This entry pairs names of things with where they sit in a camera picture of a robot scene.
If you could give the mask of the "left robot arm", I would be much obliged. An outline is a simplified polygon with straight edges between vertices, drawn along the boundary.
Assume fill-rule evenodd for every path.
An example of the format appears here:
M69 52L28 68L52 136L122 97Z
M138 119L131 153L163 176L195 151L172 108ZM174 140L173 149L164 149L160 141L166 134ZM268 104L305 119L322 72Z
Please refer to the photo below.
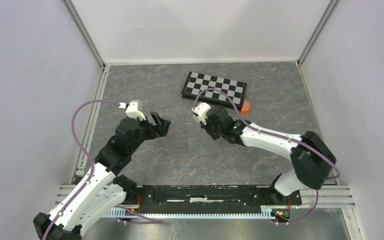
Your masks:
M110 209L136 200L136 183L120 172L143 142L165 137L171 125L156 112L150 114L154 124L147 118L122 119L71 193L49 213L36 215L33 225L39 239L80 240Z

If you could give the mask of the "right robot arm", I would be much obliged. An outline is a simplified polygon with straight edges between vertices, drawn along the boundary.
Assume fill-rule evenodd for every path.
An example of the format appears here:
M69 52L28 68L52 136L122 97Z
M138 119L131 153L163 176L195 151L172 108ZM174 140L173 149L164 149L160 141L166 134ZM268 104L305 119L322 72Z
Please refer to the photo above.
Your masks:
M230 144L263 149L291 161L292 170L278 175L270 185L268 196L275 204L282 204L303 188L319 190L336 169L336 157L315 132L288 134L248 120L233 120L224 107L204 102L192 111L194 119L213 140L223 138Z

